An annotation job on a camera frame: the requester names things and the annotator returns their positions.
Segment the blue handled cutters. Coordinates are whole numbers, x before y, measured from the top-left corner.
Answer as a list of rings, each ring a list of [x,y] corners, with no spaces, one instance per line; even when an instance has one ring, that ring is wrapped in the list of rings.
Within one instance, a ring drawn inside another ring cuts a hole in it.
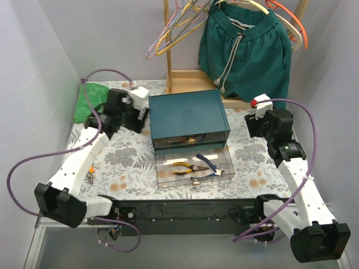
[[[216,165],[214,165],[207,157],[201,155],[201,154],[197,154],[196,157],[204,162],[206,162],[210,169],[213,171],[211,174],[208,174],[208,175],[204,175],[204,176],[200,176],[200,177],[190,177],[190,179],[192,181],[194,180],[199,180],[199,179],[202,179],[202,178],[208,178],[208,177],[216,177],[216,176],[220,176],[220,175],[224,175],[225,174],[225,171],[224,170],[221,170],[221,169],[218,169]]]

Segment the yellow handled pliers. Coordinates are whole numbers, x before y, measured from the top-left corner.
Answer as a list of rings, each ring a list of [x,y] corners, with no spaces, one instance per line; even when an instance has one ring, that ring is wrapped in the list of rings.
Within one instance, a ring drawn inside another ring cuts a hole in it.
[[[194,164],[189,164],[189,163],[184,163],[184,162],[176,162],[176,163],[173,163],[172,166],[184,166],[187,168],[186,170],[173,171],[173,174],[175,174],[175,175],[185,175],[185,174],[189,174],[189,173],[194,173],[196,171],[209,170],[209,167],[207,167],[207,166],[194,165]]]

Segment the orange handled cutters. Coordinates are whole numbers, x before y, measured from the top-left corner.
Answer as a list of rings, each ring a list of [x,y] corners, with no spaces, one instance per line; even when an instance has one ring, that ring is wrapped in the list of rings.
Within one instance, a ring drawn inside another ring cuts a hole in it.
[[[90,185],[94,184],[94,176],[93,176],[93,174],[94,174],[94,167],[91,166],[88,173],[86,174],[86,180]]]

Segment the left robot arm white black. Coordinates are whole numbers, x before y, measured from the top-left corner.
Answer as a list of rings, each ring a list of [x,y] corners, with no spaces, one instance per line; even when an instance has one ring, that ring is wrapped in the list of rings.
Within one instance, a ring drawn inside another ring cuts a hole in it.
[[[109,90],[107,101],[96,106],[84,123],[76,144],[80,150],[68,155],[47,184],[36,186],[34,194],[43,216],[72,228],[91,217],[101,217],[107,224],[119,219],[114,198],[97,195],[79,199],[80,188],[98,155],[121,127],[142,131],[149,114],[145,106],[148,96],[149,90],[142,86]]]

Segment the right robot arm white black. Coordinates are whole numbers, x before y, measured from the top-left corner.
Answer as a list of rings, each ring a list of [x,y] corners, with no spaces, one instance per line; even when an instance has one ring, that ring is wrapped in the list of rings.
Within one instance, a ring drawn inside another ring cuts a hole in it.
[[[264,138],[268,154],[285,178],[297,211],[278,197],[260,196],[254,217],[270,219],[289,238],[300,263],[340,259],[351,236],[346,223],[339,223],[324,203],[309,169],[301,144],[293,139],[293,115],[285,109],[268,110],[262,117],[245,116],[250,137]]]

